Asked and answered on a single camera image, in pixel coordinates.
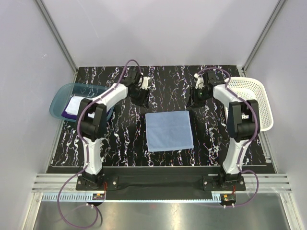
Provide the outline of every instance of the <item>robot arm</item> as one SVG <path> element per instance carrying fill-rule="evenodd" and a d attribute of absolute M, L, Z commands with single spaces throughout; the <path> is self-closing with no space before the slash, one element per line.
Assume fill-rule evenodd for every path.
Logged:
<path fill-rule="evenodd" d="M 80 115 L 85 107 L 92 101 L 102 98 L 100 101 L 92 105 L 85 113 L 81 120 L 80 130 L 84 139 L 88 142 L 89 159 L 86 154 L 86 144 L 83 142 L 84 162 L 88 162 L 88 166 L 82 176 L 87 181 L 94 184 L 102 182 L 102 163 L 100 158 L 100 143 L 103 135 L 106 133 L 106 117 L 107 112 L 116 103 L 125 99 L 131 98 L 131 102 L 135 105 L 148 108 L 149 84 L 151 78 L 144 77 L 141 73 L 130 71 L 128 77 L 124 78 L 116 87 L 116 83 L 112 85 L 103 94 L 93 98 L 84 98 L 79 107 L 76 124 L 80 119 Z M 94 114 L 94 118 L 89 117 L 89 114 Z"/>
<path fill-rule="evenodd" d="M 202 107 L 209 98 L 219 100 L 228 108 L 227 132 L 230 136 L 230 144 L 221 174 L 219 175 L 220 184 L 235 183 L 241 176 L 237 161 L 242 146 L 248 142 L 255 131 L 255 121 L 248 107 L 225 87 L 224 81 L 218 81 L 214 72 L 206 72 L 203 77 L 198 74 L 196 87 L 190 88 L 190 98 L 187 107 Z M 256 100 L 247 100 L 257 115 L 258 132 L 260 131 L 259 108 Z M 243 153 L 239 159 L 239 167 L 242 162 L 249 144 L 245 145 Z"/>

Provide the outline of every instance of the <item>marble pattern surface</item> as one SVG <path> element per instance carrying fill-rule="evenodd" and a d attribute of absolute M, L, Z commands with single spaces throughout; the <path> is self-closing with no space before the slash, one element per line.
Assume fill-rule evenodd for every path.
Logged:
<path fill-rule="evenodd" d="M 224 106 L 215 99 L 198 109 L 190 110 L 194 148 L 166 152 L 147 150 L 145 114 L 185 110 L 193 75 L 212 66 L 142 66 L 144 76 L 153 78 L 149 109 L 140 108 L 126 98 L 115 106 L 101 142 L 104 166 L 204 166 L 221 164 L 227 154 L 229 137 L 226 131 Z M 215 66 L 239 76 L 236 66 Z M 110 87 L 123 67 L 82 67 L 76 82 Z M 216 77 L 226 76 L 216 71 Z M 52 166 L 80 166 L 83 146 L 74 122 L 64 122 Z M 244 164 L 264 165 L 265 157 L 258 138 L 247 150 Z"/>

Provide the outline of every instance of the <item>white wall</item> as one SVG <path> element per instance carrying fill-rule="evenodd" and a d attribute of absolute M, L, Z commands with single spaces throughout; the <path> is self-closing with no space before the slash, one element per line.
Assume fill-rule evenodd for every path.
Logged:
<path fill-rule="evenodd" d="M 59 121 L 49 115 L 73 72 L 33 0 L 0 0 L 0 229 L 23 221 Z"/>
<path fill-rule="evenodd" d="M 288 1 L 247 71 L 266 87 L 274 126 L 268 138 L 307 227 L 307 1 Z"/>
<path fill-rule="evenodd" d="M 243 65 L 277 0 L 44 0 L 77 66 Z"/>

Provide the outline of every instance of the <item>metal floor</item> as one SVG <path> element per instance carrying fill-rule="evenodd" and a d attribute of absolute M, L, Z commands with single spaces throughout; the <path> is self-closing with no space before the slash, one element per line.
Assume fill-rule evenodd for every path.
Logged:
<path fill-rule="evenodd" d="M 237 194 L 237 203 L 248 200 Z M 75 225 L 90 225 L 96 214 L 89 207 L 70 210 L 80 202 L 63 202 L 61 209 Z M 281 198 L 278 194 L 258 194 L 255 200 L 238 208 L 216 208 L 218 204 L 178 203 L 104 203 L 103 216 L 91 229 L 99 230 L 289 230 Z M 42 202 L 35 230 L 74 230 L 60 220 L 56 202 Z"/>

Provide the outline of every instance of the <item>teal plastic bin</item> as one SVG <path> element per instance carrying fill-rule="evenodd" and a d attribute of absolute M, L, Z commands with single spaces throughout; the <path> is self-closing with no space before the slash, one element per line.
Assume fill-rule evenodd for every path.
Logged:
<path fill-rule="evenodd" d="M 73 96 L 82 96 L 86 98 L 94 98 L 103 92 L 107 91 L 108 88 L 104 86 L 98 85 L 88 85 L 88 84 L 80 84 L 80 83 L 70 83 L 64 85 L 60 90 L 57 92 L 55 97 L 52 100 L 50 106 L 50 114 L 58 119 L 65 120 L 65 121 L 72 121 L 75 122 L 76 120 L 69 119 L 62 116 L 64 109 L 66 108 L 68 102 L 70 101 L 71 97 Z M 112 116 L 114 107 L 112 107 L 108 111 L 107 121 Z"/>

